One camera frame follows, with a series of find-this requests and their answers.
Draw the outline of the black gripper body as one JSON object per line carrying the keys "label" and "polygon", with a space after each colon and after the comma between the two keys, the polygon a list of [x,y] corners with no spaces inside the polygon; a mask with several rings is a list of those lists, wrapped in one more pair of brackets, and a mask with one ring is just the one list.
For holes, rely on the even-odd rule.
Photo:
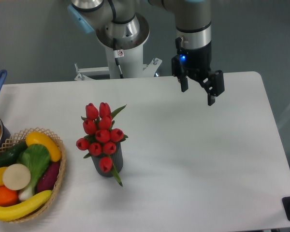
{"label": "black gripper body", "polygon": [[197,49],[185,49],[181,46],[182,41],[183,39],[180,37],[175,39],[181,66],[186,73],[187,79],[190,78],[200,84],[204,74],[211,70],[211,43]]}

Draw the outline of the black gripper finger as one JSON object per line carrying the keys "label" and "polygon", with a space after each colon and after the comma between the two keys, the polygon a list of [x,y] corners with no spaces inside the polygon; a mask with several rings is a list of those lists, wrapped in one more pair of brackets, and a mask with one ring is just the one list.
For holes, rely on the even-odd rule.
{"label": "black gripper finger", "polygon": [[225,91],[224,73],[222,70],[207,71],[201,78],[200,85],[207,93],[207,104],[211,106],[215,103],[216,97]]}
{"label": "black gripper finger", "polygon": [[180,63],[180,56],[176,55],[172,58],[172,75],[175,76],[181,86],[181,91],[185,92],[188,90],[188,79],[184,69]]}

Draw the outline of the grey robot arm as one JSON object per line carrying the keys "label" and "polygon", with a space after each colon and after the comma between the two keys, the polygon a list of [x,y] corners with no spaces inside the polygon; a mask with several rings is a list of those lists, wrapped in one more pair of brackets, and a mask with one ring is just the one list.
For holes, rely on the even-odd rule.
{"label": "grey robot arm", "polygon": [[[224,92],[221,70],[211,62],[211,2],[208,0],[151,0],[150,5],[174,15],[176,55],[172,75],[181,90],[188,80],[198,82],[207,93],[208,105]],[[68,12],[84,32],[94,31],[104,46],[112,79],[135,78],[144,74],[143,46],[150,33],[147,20],[137,12],[134,0],[73,0]]]}

